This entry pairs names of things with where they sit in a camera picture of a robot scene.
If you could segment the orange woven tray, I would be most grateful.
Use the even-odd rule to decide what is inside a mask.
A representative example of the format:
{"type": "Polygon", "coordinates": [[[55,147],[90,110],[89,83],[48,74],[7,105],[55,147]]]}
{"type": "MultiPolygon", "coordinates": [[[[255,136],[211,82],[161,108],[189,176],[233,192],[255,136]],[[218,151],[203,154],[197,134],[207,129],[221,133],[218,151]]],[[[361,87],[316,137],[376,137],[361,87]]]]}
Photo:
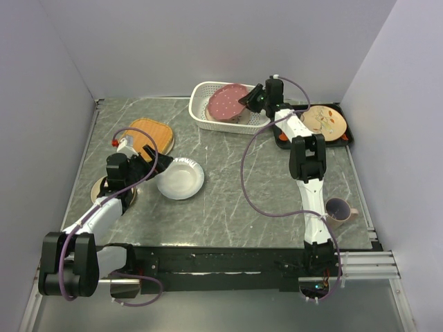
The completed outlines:
{"type": "MultiPolygon", "coordinates": [[[[171,127],[148,118],[139,118],[133,121],[133,123],[130,124],[130,127],[140,129],[149,134],[156,143],[159,153],[166,155],[165,149],[174,135],[171,127]]],[[[125,132],[125,135],[131,135],[133,137],[133,148],[140,153],[143,158],[146,157],[146,154],[143,151],[143,146],[150,145],[151,147],[154,147],[152,141],[138,131],[129,130],[125,132]]]]}

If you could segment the pink polka dot plate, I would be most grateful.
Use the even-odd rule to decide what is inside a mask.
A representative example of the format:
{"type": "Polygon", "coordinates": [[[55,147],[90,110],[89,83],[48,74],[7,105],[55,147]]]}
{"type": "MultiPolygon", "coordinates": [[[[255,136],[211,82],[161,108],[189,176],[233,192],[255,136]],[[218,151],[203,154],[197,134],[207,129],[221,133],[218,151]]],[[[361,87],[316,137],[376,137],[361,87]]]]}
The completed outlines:
{"type": "Polygon", "coordinates": [[[226,84],[213,93],[206,109],[218,120],[230,119],[246,109],[238,100],[247,94],[248,89],[242,84],[226,84]]]}

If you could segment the blue and cream plate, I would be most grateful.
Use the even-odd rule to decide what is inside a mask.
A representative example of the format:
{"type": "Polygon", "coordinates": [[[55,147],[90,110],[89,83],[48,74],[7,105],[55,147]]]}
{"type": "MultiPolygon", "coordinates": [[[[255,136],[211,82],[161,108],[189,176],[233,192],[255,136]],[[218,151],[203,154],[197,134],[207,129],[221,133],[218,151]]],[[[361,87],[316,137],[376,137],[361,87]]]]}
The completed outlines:
{"type": "Polygon", "coordinates": [[[232,117],[230,119],[225,119],[225,120],[218,120],[214,117],[212,117],[209,113],[209,111],[206,109],[205,110],[205,117],[208,121],[213,121],[213,122],[223,122],[223,123],[230,123],[230,124],[236,124],[236,125],[246,125],[251,117],[251,112],[247,109],[243,110],[243,112],[241,112],[240,114],[238,114],[235,117],[232,117]]]}

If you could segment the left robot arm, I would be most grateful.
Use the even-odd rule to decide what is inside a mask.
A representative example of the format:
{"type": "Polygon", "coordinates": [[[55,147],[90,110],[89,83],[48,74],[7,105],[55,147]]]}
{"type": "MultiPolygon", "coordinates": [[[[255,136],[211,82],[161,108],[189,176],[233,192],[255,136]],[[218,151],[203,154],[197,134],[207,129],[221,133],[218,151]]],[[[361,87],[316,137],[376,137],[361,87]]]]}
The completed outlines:
{"type": "Polygon", "coordinates": [[[163,173],[174,160],[149,145],[143,149],[150,161],[141,154],[118,152],[108,156],[107,175],[93,205],[71,226],[44,237],[38,277],[41,295],[62,296],[68,301],[89,297],[100,279],[114,272],[128,278],[136,272],[133,245],[110,243],[98,248],[96,239],[126,213],[136,186],[163,173]]]}

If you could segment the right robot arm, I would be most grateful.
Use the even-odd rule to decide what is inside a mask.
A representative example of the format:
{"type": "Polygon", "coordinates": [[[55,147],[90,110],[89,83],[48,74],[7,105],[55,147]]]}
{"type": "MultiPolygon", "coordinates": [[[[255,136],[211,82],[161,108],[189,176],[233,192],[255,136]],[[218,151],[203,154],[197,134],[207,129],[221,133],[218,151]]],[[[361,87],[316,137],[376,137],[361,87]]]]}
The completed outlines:
{"type": "Polygon", "coordinates": [[[306,108],[301,110],[295,110],[284,102],[284,82],[299,86],[292,80],[273,75],[265,84],[258,84],[248,95],[241,98],[239,103],[253,113],[264,111],[270,120],[269,124],[254,134],[253,139],[270,128],[276,144],[289,150],[289,173],[298,186],[302,208],[295,212],[271,214],[254,205],[245,187],[246,154],[243,154],[240,163],[240,181],[246,201],[260,214],[271,218],[304,216],[304,252],[301,268],[308,275],[319,275],[334,267],[339,258],[335,255],[338,250],[337,240],[327,225],[323,199],[323,180],[327,170],[326,143],[323,134],[314,133],[302,123],[301,114],[310,110],[310,100],[307,100],[306,108]]]}

